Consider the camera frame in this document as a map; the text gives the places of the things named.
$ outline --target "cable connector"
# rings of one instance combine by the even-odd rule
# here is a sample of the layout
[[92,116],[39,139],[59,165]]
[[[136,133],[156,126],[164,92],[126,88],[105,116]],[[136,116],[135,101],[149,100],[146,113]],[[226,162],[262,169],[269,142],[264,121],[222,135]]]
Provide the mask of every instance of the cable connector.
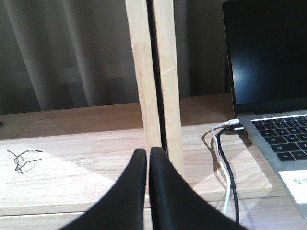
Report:
[[224,125],[225,126],[227,126],[227,125],[235,125],[235,124],[239,124],[240,123],[240,121],[239,121],[239,119],[230,119],[230,120],[228,120],[228,121],[225,121],[224,122]]
[[238,123],[238,124],[234,124],[234,125],[230,125],[230,126],[226,127],[226,130],[240,131],[240,130],[244,130],[244,127],[241,123]]

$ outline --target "laptop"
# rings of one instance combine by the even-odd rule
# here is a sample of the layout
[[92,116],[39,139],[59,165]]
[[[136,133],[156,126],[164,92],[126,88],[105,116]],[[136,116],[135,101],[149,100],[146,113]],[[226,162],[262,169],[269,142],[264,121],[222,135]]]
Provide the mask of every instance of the laptop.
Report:
[[307,0],[223,11],[236,117],[307,218]]

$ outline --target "curtain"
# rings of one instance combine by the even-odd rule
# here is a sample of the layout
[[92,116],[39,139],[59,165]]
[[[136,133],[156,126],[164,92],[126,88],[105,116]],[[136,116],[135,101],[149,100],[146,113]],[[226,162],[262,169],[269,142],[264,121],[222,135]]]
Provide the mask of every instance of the curtain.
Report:
[[4,0],[2,113],[138,101],[124,1]]
[[[225,92],[223,0],[174,0],[180,97]],[[124,0],[0,0],[0,114],[137,102]]]

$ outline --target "desk surface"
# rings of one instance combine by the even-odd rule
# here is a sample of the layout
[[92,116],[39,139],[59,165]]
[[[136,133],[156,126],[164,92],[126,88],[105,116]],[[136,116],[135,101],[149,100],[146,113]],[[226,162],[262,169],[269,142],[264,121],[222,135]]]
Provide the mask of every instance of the desk surface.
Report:
[[[216,169],[213,124],[233,118],[231,96],[181,99],[184,178],[221,210],[225,183]],[[146,149],[138,103],[1,115],[0,229],[54,230],[76,218],[112,186],[135,148]],[[283,187],[244,133],[222,135],[235,173],[241,222],[252,229],[307,229]],[[40,153],[29,171],[15,171],[14,156]],[[228,216],[234,217],[230,201]],[[148,192],[145,229],[152,229]]]

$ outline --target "laptop keyboard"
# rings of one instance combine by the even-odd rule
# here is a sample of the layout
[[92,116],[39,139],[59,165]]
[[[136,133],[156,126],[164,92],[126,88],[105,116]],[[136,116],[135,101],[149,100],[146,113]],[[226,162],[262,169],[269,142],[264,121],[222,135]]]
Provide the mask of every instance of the laptop keyboard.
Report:
[[281,161],[307,159],[307,116],[251,121]]

